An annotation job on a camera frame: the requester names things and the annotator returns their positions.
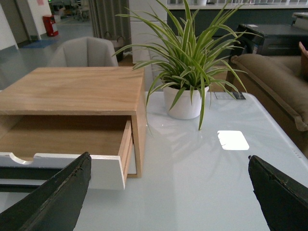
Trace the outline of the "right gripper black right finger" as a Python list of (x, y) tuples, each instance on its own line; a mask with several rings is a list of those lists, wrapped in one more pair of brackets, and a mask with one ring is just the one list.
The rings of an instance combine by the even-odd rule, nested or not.
[(260, 157), (249, 156), (254, 194), (271, 231), (308, 229), (308, 188)]

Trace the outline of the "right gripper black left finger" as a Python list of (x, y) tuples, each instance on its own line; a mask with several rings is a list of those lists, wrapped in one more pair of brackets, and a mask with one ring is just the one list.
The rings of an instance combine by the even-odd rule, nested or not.
[(72, 231), (88, 191), (91, 156), (81, 154), (0, 214), (2, 231)]

